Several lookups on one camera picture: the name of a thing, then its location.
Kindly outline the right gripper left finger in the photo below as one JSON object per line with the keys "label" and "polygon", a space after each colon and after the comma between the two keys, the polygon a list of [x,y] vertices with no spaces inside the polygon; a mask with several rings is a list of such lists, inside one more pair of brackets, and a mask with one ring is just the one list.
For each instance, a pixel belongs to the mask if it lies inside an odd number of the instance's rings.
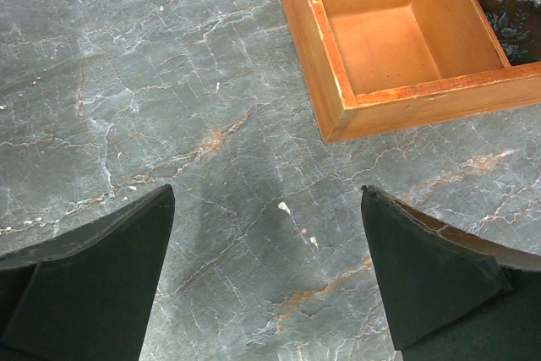
{"label": "right gripper left finger", "polygon": [[175,213],[172,186],[1,257],[3,360],[139,358]]}

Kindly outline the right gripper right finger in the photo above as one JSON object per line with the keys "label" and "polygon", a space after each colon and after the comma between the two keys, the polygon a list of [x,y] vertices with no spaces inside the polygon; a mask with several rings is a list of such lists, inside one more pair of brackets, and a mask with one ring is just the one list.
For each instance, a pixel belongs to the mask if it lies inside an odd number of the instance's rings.
{"label": "right gripper right finger", "polygon": [[537,360],[540,258],[374,186],[363,228],[394,348],[406,360]]}

